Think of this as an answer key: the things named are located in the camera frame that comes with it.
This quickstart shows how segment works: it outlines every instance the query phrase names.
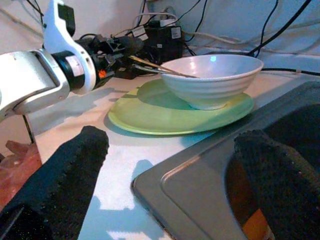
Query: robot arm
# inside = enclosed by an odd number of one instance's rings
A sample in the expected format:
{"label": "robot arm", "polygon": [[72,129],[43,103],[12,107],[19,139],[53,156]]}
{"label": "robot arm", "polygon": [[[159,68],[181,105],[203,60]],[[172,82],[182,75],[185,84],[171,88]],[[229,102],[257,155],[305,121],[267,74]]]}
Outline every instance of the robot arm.
{"label": "robot arm", "polygon": [[0,122],[103,86],[119,60],[143,47],[138,38],[101,35],[74,41],[73,9],[51,0],[44,15],[44,48],[0,55]]}

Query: red plastic bag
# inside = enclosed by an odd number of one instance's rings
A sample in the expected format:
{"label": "red plastic bag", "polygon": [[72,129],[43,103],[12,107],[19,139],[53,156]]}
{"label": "red plastic bag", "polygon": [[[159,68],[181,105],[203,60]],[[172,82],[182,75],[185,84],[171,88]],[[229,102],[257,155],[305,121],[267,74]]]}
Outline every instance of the red plastic bag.
{"label": "red plastic bag", "polygon": [[42,165],[36,144],[8,141],[5,146],[14,154],[0,162],[0,211]]}

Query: metal tray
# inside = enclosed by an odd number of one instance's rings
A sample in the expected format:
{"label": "metal tray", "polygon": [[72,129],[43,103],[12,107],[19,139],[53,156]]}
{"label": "metal tray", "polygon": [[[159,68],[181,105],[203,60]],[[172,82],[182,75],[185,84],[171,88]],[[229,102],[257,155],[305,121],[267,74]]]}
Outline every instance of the metal tray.
{"label": "metal tray", "polygon": [[320,83],[307,82],[142,173],[132,190],[174,239],[246,240],[226,190],[234,138],[315,104]]}

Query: black cable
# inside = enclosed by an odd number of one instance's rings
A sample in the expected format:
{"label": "black cable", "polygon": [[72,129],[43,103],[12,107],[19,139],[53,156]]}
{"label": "black cable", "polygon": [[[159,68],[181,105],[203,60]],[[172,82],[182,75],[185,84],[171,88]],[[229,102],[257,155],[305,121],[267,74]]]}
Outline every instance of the black cable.
{"label": "black cable", "polygon": [[27,117],[26,117],[26,115],[22,115],[22,117],[23,117],[23,121],[24,121],[24,124],[25,124],[25,128],[26,128],[26,130],[27,130],[27,132],[29,134],[30,141],[31,141],[32,144],[34,144],[35,143],[35,139],[34,139],[34,136],[32,134],[32,131],[31,131],[30,125],[28,123]]}
{"label": "black cable", "polygon": [[168,25],[175,24],[176,22],[179,22],[180,19],[182,19],[186,14],[188,14],[192,9],[194,9],[200,2],[201,2],[201,0],[198,0],[188,11],[186,11],[184,14],[182,14],[177,20],[175,20],[174,22],[170,22],[167,25],[164,25],[162,27],[164,28]]}
{"label": "black cable", "polygon": [[133,34],[132,30],[135,29],[135,28],[131,28],[126,34],[125,36],[128,36],[129,34]]}
{"label": "black cable", "polygon": [[152,19],[154,19],[156,16],[157,16],[157,14],[152,15],[152,16],[148,19],[148,21],[146,21],[146,23],[145,23],[145,24],[143,24],[143,26],[148,25],[148,23],[150,23],[150,21],[151,21]]}
{"label": "black cable", "polygon": [[[195,33],[198,31],[198,29],[200,28],[200,26],[201,26],[201,24],[202,24],[202,22],[204,20],[207,2],[208,2],[208,0],[205,0],[204,5],[203,5],[203,9],[202,9],[201,19],[200,19],[200,21],[198,23],[198,26],[196,27],[196,29],[194,31]],[[192,39],[194,39],[194,37],[195,37],[195,35],[192,35],[192,37],[189,40],[186,40],[185,42],[190,42]]]}
{"label": "black cable", "polygon": [[191,56],[196,56],[196,55],[197,55],[194,51],[192,51],[192,50],[190,49],[190,47],[188,46],[188,44],[186,44],[185,42],[184,42],[183,44],[184,44],[184,46],[185,46],[185,49],[187,49],[187,50],[189,51],[189,53],[191,54]]}
{"label": "black cable", "polygon": [[[272,9],[272,11],[270,12],[269,16],[266,18],[265,22],[264,22],[264,25],[263,25],[263,28],[262,28],[262,32],[261,32],[261,39],[260,39],[260,45],[263,43],[264,41],[264,35],[265,35],[265,28],[267,26],[267,23],[269,22],[269,19],[271,18],[272,14],[275,12],[277,6],[278,6],[278,3],[279,3],[279,0],[276,0],[275,1],[275,5]],[[260,50],[261,48],[259,48],[257,54],[255,55],[255,58],[257,58],[260,54]]]}
{"label": "black cable", "polygon": [[94,33],[86,33],[86,34],[84,34],[84,35],[82,35],[80,38],[79,38],[79,40],[80,39],[83,39],[84,37],[87,37],[87,36],[96,36],[97,34],[94,34]]}
{"label": "black cable", "polygon": [[43,20],[44,14],[42,13],[41,8],[40,8],[37,0],[34,0],[36,6],[35,6],[30,0],[26,0],[26,1],[31,5],[31,7],[32,7],[34,10],[36,10],[36,11],[40,14],[41,25],[43,25],[43,24],[44,24],[44,20]]}
{"label": "black cable", "polygon": [[[147,0],[143,0],[143,7],[142,7],[142,11],[141,11],[142,14],[145,12],[146,3],[147,3]],[[143,18],[143,16],[141,16],[139,18],[139,21],[138,21],[137,25],[135,26],[136,28],[140,26],[142,18]]]}
{"label": "black cable", "polygon": [[320,76],[320,72],[316,71],[304,71],[304,70],[298,70],[293,68],[277,68],[277,67],[268,67],[268,68],[262,68],[261,71],[286,71],[286,72],[293,72],[297,74],[309,74],[313,76]]}
{"label": "black cable", "polygon": [[305,8],[308,6],[308,4],[311,2],[311,0],[306,0],[303,5],[299,8],[299,10],[292,16],[292,18],[278,31],[276,32],[272,37],[270,37],[268,40],[260,44],[259,46],[255,47],[253,50],[248,52],[246,55],[248,56],[254,56],[254,53],[263,48],[265,45],[276,39],[280,34],[282,34],[292,23],[294,20],[296,20],[297,17],[305,10]]}

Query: white bowl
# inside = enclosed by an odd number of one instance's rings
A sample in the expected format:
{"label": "white bowl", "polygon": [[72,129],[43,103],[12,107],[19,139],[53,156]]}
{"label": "white bowl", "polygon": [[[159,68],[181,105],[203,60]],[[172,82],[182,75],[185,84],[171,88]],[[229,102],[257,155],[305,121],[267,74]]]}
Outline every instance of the white bowl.
{"label": "white bowl", "polygon": [[214,110],[246,90],[264,63],[251,56],[217,54],[183,57],[161,66],[199,77],[161,75],[167,87],[191,107]]}

